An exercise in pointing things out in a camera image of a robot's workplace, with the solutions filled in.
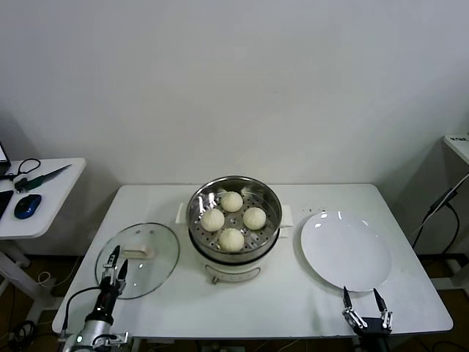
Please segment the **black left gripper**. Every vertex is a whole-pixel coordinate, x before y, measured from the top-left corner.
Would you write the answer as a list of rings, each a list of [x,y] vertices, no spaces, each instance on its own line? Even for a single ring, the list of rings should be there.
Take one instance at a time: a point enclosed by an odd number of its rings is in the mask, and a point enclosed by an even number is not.
[[[115,280],[117,260],[120,254],[120,245],[116,246],[109,255],[107,261],[103,264],[102,280],[99,285],[100,293],[92,310],[92,319],[100,320],[105,323],[113,323],[113,311],[118,297],[125,289],[126,277],[128,274],[128,259],[125,259]]]

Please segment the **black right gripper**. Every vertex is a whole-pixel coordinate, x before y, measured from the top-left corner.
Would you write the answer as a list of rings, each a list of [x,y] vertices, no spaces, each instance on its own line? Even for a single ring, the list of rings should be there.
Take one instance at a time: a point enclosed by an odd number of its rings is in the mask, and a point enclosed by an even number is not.
[[[343,303],[344,310],[342,315],[352,330],[361,337],[387,337],[392,329],[393,312],[387,308],[384,298],[378,293],[377,289],[373,289],[374,297],[380,311],[381,318],[364,319],[353,309],[352,300],[348,289],[343,287]]]

